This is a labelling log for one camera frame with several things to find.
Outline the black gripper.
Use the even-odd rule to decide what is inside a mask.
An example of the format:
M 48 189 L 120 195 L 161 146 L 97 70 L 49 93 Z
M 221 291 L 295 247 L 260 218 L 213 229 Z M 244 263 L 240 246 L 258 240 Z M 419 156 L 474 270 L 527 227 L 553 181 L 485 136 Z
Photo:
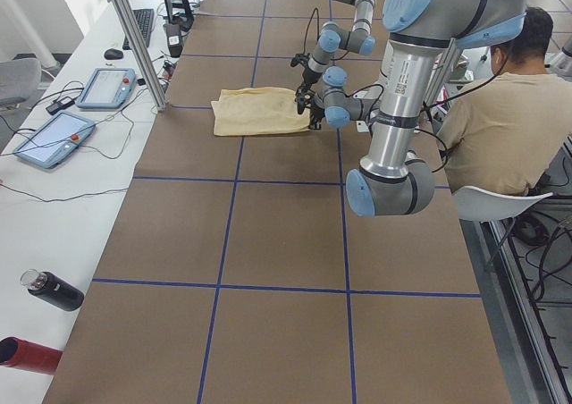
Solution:
M 324 118 L 324 103 L 319 97 L 314 97 L 310 106 L 310 123 L 308 128 L 311 130 L 321 130 L 321 120 Z
M 308 87 L 311 87 L 318 82 L 318 73 L 307 67 L 302 73 L 302 78 L 303 82 L 296 90 L 298 97 L 305 96 L 308 92 Z

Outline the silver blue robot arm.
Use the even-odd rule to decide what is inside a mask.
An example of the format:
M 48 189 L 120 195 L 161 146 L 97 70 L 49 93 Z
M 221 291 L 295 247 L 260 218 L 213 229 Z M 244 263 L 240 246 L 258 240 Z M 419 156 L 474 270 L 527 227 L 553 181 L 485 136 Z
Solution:
M 370 55 L 375 47 L 372 23 L 377 0 L 332 0 L 354 8 L 351 29 L 341 28 L 335 21 L 328 21 L 317 32 L 315 47 L 310 53 L 296 54 L 291 67 L 303 67 L 302 82 L 296 90 L 296 100 L 304 105 L 313 95 L 313 86 L 330 66 L 338 50 L 358 55 Z
M 344 91 L 346 72 L 332 65 L 338 50 L 369 55 L 375 0 L 335 0 L 351 4 L 351 30 L 326 23 L 304 65 L 296 97 L 309 108 L 311 122 L 340 128 L 364 121 L 372 132 L 368 153 L 346 178 L 349 205 L 356 215 L 410 215 L 434 194 L 433 174 L 410 150 L 436 57 L 449 46 L 492 46 L 521 31 L 526 0 L 384 0 L 389 31 L 387 80 L 379 95 L 355 99 Z

